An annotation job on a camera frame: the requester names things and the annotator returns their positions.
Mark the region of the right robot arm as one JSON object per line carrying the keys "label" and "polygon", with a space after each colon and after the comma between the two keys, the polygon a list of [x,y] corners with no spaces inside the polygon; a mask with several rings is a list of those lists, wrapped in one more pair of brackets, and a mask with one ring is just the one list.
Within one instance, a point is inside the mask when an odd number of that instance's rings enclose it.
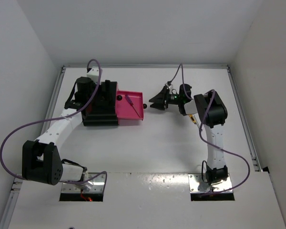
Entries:
{"label": "right robot arm", "polygon": [[162,90],[152,97],[150,107],[158,110],[166,110],[168,105],[178,105],[180,114],[198,114],[207,137],[208,157],[203,164],[206,165],[204,182],[210,184],[226,180],[228,168],[224,159],[223,127],[228,112],[218,93],[207,92],[191,96],[191,86],[182,84],[178,94],[173,94],[171,86],[165,85]]}

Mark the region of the pink top drawer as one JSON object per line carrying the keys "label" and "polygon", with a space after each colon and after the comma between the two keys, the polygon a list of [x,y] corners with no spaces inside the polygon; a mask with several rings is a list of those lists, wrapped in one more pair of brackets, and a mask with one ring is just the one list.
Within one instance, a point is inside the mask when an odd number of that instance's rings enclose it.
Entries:
{"label": "pink top drawer", "polygon": [[120,101],[120,100],[122,100],[122,99],[123,99],[123,96],[120,95],[119,86],[118,86],[118,84],[117,84],[117,85],[116,85],[116,100],[117,100],[117,101]]}

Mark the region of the pink drawer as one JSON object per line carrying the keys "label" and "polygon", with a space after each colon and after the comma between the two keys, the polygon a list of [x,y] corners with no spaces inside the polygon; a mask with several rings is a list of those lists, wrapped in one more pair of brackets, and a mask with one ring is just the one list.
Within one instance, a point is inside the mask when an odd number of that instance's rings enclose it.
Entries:
{"label": "pink drawer", "polygon": [[119,126],[137,126],[141,125],[142,120],[134,120],[134,119],[120,119]]}
{"label": "pink drawer", "polygon": [[[134,120],[143,120],[144,119],[144,103],[143,103],[143,93],[142,92],[132,92],[132,91],[123,91],[119,90],[120,95],[123,96],[123,99],[120,101],[115,101],[115,111],[117,118],[120,119],[134,119]],[[136,114],[134,109],[127,102],[125,95],[129,95],[131,98],[134,107],[140,114],[140,117]]]}
{"label": "pink drawer", "polygon": [[123,96],[120,95],[119,86],[118,86],[118,84],[117,84],[117,85],[116,85],[116,100],[117,100],[117,101],[120,101],[120,100],[122,100],[122,99],[123,99]]}

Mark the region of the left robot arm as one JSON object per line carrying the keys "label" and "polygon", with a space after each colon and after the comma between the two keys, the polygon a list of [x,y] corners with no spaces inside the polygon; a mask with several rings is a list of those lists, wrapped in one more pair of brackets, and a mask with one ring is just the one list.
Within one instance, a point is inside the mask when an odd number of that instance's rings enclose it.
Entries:
{"label": "left robot arm", "polygon": [[59,182],[83,184],[87,168],[62,159],[59,151],[79,125],[118,125],[116,95],[118,83],[105,80],[97,84],[89,77],[76,79],[60,119],[34,141],[22,147],[22,176],[25,180],[56,185]]}

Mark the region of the pink bottom drawer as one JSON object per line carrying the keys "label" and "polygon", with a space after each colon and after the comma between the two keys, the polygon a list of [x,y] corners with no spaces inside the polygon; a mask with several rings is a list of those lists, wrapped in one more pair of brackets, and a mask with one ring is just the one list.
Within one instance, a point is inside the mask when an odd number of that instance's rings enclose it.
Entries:
{"label": "pink bottom drawer", "polygon": [[134,119],[120,119],[119,126],[137,126],[141,125],[142,120],[134,120]]}

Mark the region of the black drawer cabinet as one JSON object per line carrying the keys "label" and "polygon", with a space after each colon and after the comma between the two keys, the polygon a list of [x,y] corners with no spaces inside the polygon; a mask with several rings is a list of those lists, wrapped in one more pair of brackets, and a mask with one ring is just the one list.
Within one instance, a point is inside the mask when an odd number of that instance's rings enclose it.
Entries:
{"label": "black drawer cabinet", "polygon": [[117,88],[117,82],[109,80],[101,82],[92,102],[82,112],[84,126],[118,126]]}

